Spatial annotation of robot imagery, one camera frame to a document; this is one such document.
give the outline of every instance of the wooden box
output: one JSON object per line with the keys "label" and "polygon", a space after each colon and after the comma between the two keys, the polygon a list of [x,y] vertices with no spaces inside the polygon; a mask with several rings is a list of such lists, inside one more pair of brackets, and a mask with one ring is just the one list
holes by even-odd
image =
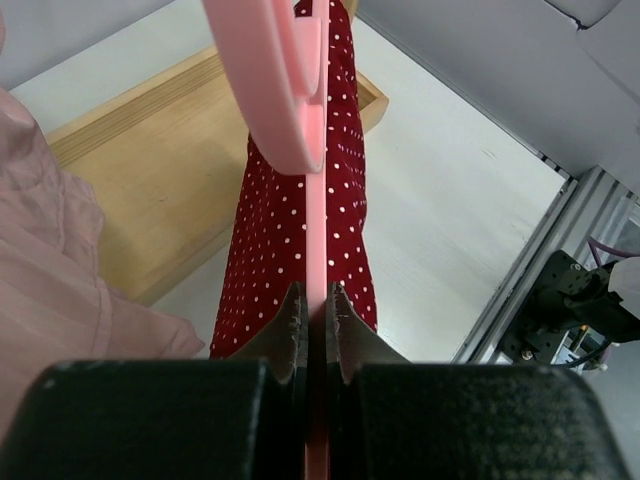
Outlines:
{"label": "wooden box", "polygon": [[[388,99],[358,74],[365,131]],[[229,241],[247,128],[215,48],[48,136],[61,166],[89,181],[106,215],[100,273],[151,304]]]}

